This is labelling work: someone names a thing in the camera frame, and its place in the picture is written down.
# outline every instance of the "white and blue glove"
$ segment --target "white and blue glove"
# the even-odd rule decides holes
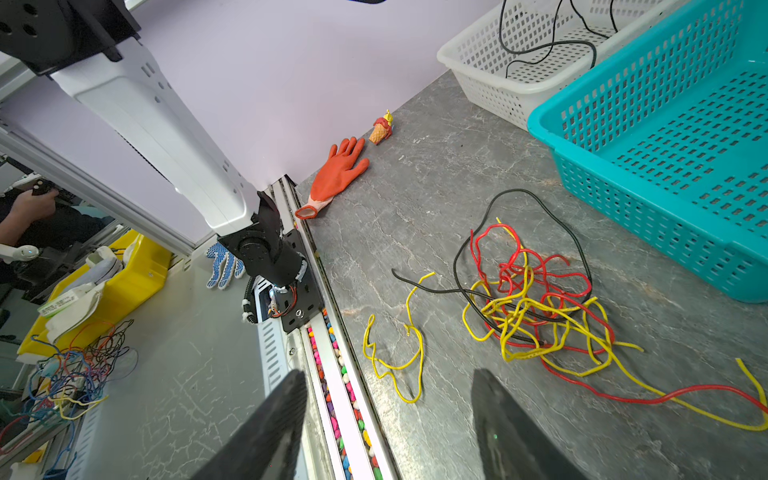
[[[245,273],[243,261],[219,242],[212,245],[205,256],[214,259],[214,271],[206,284],[208,288],[214,288],[218,284],[219,290],[224,290],[230,284],[233,273],[235,278],[240,278]]]

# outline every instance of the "white plastic basket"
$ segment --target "white plastic basket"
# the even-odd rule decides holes
[[[554,13],[560,0],[508,0],[502,37],[512,51],[524,51],[552,41]],[[563,0],[558,12],[555,41],[586,40],[597,47],[600,63],[644,31],[676,11],[688,0],[614,0],[613,14],[619,32],[611,22],[611,0],[573,0],[590,33]],[[498,43],[498,20],[502,6],[494,8],[440,48],[437,59],[453,70],[467,98],[479,107],[527,130],[528,116],[552,95],[589,70],[592,50],[587,45],[556,45],[541,63],[527,65],[510,61],[538,61],[549,48],[511,55]]]

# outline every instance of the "yellow plastic container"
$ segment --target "yellow plastic container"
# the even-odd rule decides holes
[[[128,265],[106,282],[96,311],[82,325],[61,336],[56,343],[59,349],[69,348],[70,343],[73,347],[81,348],[90,345],[163,288],[168,276],[170,251],[133,230],[120,237],[110,247],[124,249],[134,240],[136,240],[136,247]],[[89,269],[88,265],[84,265],[64,278],[51,293],[51,299],[60,295],[64,288]],[[39,316],[27,333],[24,342],[18,348],[20,362],[34,363],[55,353],[51,347],[31,339],[32,335],[38,335],[40,340],[48,341],[48,331],[45,328],[47,321],[48,319]]]

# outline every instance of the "teal basket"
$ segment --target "teal basket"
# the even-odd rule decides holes
[[[725,294],[768,301],[768,0],[693,0],[536,109],[563,185]]]

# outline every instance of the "orange glove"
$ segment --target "orange glove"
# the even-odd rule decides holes
[[[363,158],[356,167],[353,166],[365,144],[365,138],[361,138],[358,141],[352,137],[350,139],[345,138],[341,142],[341,148],[338,148],[338,153],[336,145],[331,147],[328,161],[317,172],[317,177],[315,177],[315,181],[312,183],[309,201],[296,211],[298,218],[306,220],[317,217],[317,212],[331,203],[331,200],[336,195],[342,193],[352,183],[352,180],[355,180],[366,171],[370,164],[367,158]]]

